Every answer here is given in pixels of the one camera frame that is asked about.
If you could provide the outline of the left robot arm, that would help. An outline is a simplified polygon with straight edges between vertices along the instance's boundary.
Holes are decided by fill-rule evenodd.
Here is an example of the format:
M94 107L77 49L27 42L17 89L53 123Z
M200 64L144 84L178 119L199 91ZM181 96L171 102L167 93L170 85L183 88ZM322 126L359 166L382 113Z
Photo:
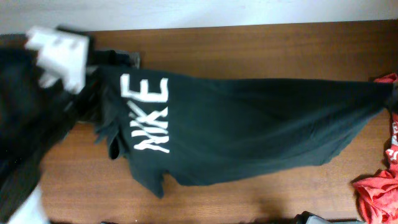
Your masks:
M41 160L79 121L96 116L92 36L33 27L1 37L1 222L48 223Z

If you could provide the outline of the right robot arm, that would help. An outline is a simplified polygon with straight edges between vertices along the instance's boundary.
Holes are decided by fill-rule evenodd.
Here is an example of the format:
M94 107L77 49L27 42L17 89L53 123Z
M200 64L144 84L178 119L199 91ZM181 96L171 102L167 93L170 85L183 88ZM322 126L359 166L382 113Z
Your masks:
M366 224L359 220L326 220L316 214L304 211L295 216L291 224Z

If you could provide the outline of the dark green Nike t-shirt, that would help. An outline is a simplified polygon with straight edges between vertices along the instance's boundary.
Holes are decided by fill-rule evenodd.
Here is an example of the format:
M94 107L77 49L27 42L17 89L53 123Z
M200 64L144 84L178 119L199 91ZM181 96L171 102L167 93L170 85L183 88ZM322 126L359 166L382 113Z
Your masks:
M125 158L160 198L165 174L202 186L326 164L395 101L391 83L212 80L118 66L96 75L110 158Z

